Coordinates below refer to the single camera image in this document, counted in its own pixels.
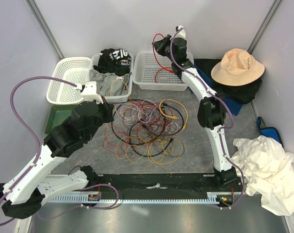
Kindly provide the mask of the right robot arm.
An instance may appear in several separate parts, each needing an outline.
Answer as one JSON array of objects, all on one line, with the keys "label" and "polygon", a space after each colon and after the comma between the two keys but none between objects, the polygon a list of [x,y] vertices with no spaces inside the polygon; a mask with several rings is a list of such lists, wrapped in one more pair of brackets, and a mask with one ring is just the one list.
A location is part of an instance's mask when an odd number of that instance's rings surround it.
[{"label": "right robot arm", "polygon": [[189,60],[185,38],[168,34],[159,41],[153,41],[152,47],[155,53],[171,61],[174,74],[192,90],[199,100],[197,119],[210,140],[214,160],[215,188],[225,191],[233,186],[235,191],[242,191],[243,181],[237,176],[236,165],[229,158],[225,139],[227,128],[225,118],[229,109],[223,97],[208,86],[194,63]]}]

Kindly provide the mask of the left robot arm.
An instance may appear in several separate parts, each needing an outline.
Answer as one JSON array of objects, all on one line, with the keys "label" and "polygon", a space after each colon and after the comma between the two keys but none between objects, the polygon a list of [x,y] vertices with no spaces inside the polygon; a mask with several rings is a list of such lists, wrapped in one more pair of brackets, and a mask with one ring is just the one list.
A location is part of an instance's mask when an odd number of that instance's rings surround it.
[{"label": "left robot arm", "polygon": [[46,176],[75,151],[91,141],[104,123],[113,121],[114,106],[84,101],[77,105],[62,124],[44,138],[39,157],[34,157],[11,181],[0,183],[0,199],[5,216],[25,219],[35,214],[51,199],[85,188],[93,191],[99,177],[91,166],[58,180],[45,182]]}]

